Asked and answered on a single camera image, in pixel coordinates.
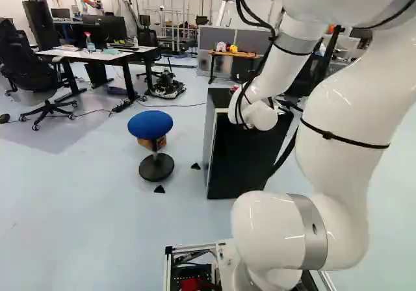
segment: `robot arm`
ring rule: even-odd
[[[416,19],[410,19],[416,14],[414,3],[283,0],[287,16],[281,31],[295,39],[285,42],[292,48],[300,47],[301,40],[318,39],[329,23],[386,30],[375,31],[365,55],[323,81],[307,100],[295,149],[303,173],[315,187],[310,199],[250,192],[233,206],[232,233],[245,264],[237,270],[246,271],[261,290],[290,289],[301,270],[353,267],[367,252],[369,181],[416,100]],[[304,33],[296,24],[304,24]],[[248,101],[243,97],[241,103],[244,119],[258,129],[269,129],[277,121],[262,100],[284,92],[307,58],[281,48],[270,52],[262,74],[247,90]],[[233,97],[229,109],[233,123],[236,100]]]
[[[101,0],[81,0],[81,4],[83,6],[83,14],[88,13],[87,5],[90,5],[92,8],[96,8],[101,15],[104,15],[104,8]]]

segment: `black stool base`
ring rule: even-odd
[[[171,156],[166,153],[158,153],[155,158],[153,155],[146,157],[138,172],[143,179],[149,182],[159,182],[167,178],[174,170],[175,162]]]

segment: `gray floor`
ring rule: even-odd
[[[73,68],[88,78],[82,64]],[[143,66],[131,66],[132,75],[143,71]],[[146,104],[204,103],[208,78],[197,77],[195,70],[174,72],[187,92],[175,101],[150,99]],[[108,67],[107,73],[123,86],[120,68]],[[216,81],[213,86],[231,84]],[[135,88],[142,92],[145,85],[137,81]],[[110,109],[119,101],[103,90],[92,93],[82,96],[79,113]],[[166,245],[230,237],[233,201],[208,201],[202,173],[190,169],[202,158],[205,105],[156,107],[174,119],[165,152],[176,167],[164,183],[165,194],[154,194],[157,184],[139,177],[138,165],[150,152],[127,131],[132,116],[151,108],[135,104],[110,118],[106,112],[75,121],[49,118],[37,133],[29,121],[0,125],[1,290],[162,290]],[[27,111],[3,96],[0,109],[12,118]],[[331,274],[340,291],[399,290],[412,283],[415,121],[413,108],[374,174],[370,251],[357,268]],[[293,156],[266,189],[312,191]]]

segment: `blue stool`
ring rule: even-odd
[[[153,154],[146,157],[138,168],[141,177],[147,181],[159,182],[167,178],[174,170],[175,162],[166,153],[157,153],[157,140],[170,131],[174,122],[165,112],[158,110],[143,111],[132,117],[127,124],[129,132],[137,138],[149,140]]]

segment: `black triangular object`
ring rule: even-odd
[[[200,170],[201,169],[201,167],[198,163],[194,163],[190,168],[193,169],[193,170]]]
[[[164,188],[162,187],[162,185],[159,185],[153,192],[155,192],[156,194],[164,194]]]

